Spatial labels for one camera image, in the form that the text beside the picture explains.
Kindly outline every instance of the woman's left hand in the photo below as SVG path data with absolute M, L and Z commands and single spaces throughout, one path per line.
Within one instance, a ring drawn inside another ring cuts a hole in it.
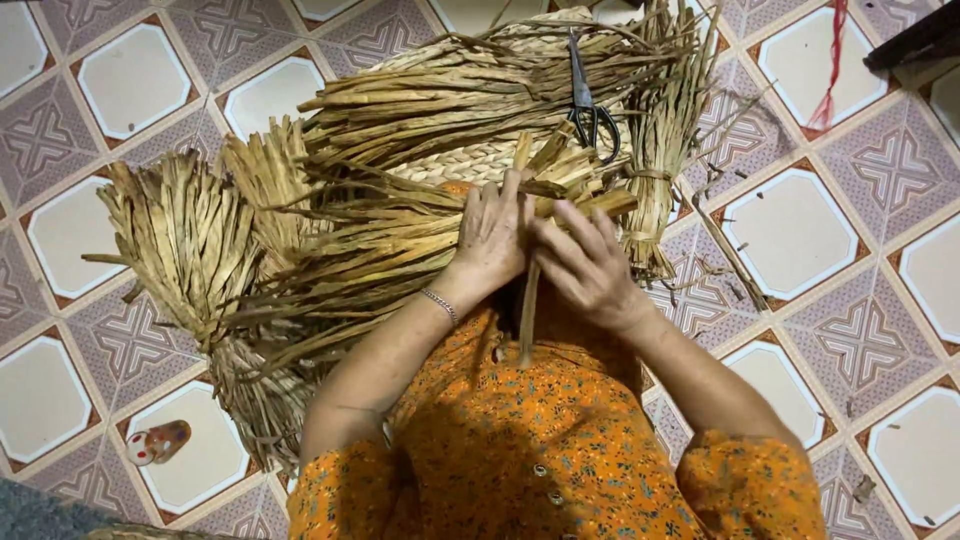
M 467 193 L 457 253 L 444 272 L 481 298 L 518 276 L 526 268 L 526 223 L 533 216 L 534 198 L 517 194 L 520 182 L 533 173 L 508 170 L 503 186 L 490 182 Z

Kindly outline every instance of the scissors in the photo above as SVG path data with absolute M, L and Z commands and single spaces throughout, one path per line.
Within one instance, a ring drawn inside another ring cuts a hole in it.
M 593 105 L 593 96 L 590 95 L 590 88 L 587 86 L 587 71 L 584 69 L 584 61 L 580 58 L 580 49 L 577 48 L 577 37 L 573 35 L 573 29 L 570 32 L 570 71 L 573 73 L 573 109 L 567 120 L 573 122 L 577 128 L 577 137 L 580 144 L 584 146 L 597 147 L 597 133 L 600 125 L 610 132 L 613 141 L 613 152 L 605 159 L 601 160 L 607 165 L 620 153 L 620 132 L 616 129 L 616 123 L 610 116 L 610 111 L 606 107 L 595 107 Z M 589 137 L 581 121 L 581 114 L 585 113 L 589 122 Z

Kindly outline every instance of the woman's right hand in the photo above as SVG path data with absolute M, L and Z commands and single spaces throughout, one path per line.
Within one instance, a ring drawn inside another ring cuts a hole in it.
M 531 229 L 540 243 L 535 257 L 543 275 L 575 309 L 618 336 L 657 311 L 631 279 L 630 262 L 603 211 L 594 209 L 588 220 L 569 201 L 556 201 L 554 213 L 570 234 L 545 219 L 534 219 Z

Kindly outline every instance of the red tassel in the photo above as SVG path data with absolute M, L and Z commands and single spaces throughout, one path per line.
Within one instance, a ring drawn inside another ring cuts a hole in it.
M 830 45 L 830 58 L 833 61 L 833 69 L 830 71 L 830 84 L 827 86 L 827 94 L 820 100 L 820 105 L 813 112 L 807 127 L 819 131 L 830 129 L 830 123 L 833 121 L 833 87 L 840 78 L 840 49 L 843 46 L 843 26 L 847 22 L 847 0 L 834 0 L 833 7 L 833 43 Z

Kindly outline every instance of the orange floral blouse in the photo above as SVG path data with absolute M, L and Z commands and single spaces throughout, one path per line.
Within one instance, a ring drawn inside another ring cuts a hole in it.
M 824 537 L 805 455 L 714 431 L 674 473 L 630 354 L 544 295 L 538 312 L 521 370 L 478 309 L 398 402 L 390 450 L 361 441 L 305 467 L 290 538 Z

